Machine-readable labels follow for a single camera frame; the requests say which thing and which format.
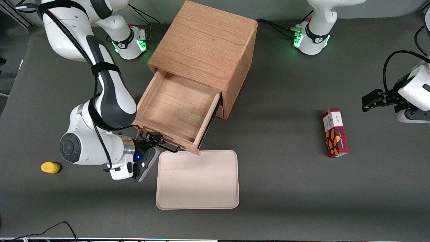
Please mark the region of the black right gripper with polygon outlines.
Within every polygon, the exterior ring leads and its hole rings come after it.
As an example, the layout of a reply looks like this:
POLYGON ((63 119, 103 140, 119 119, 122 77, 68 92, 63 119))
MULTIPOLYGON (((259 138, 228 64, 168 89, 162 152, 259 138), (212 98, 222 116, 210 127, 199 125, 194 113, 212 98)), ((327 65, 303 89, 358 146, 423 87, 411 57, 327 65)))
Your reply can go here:
POLYGON ((158 132, 147 132, 147 140, 133 140, 133 179, 142 179, 144 173, 149 168, 149 160, 146 157, 145 148, 156 147, 163 141, 163 135, 158 132))

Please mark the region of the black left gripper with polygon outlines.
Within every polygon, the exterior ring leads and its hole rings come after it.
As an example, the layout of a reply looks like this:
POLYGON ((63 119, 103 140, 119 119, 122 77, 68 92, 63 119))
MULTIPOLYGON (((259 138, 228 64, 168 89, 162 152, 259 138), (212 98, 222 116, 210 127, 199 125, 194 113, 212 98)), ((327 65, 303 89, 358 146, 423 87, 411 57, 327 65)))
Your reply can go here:
POLYGON ((413 76, 405 75, 400 80, 398 80, 393 88, 390 90, 390 98, 388 95, 383 92, 382 89, 375 89, 369 92, 367 95, 361 98, 361 109, 363 112, 367 112, 370 109, 376 107, 384 107, 390 106, 392 104, 396 104, 394 106, 395 113, 399 113, 403 110, 409 109, 410 104, 404 97, 399 94, 399 91, 406 86, 411 80, 413 76))

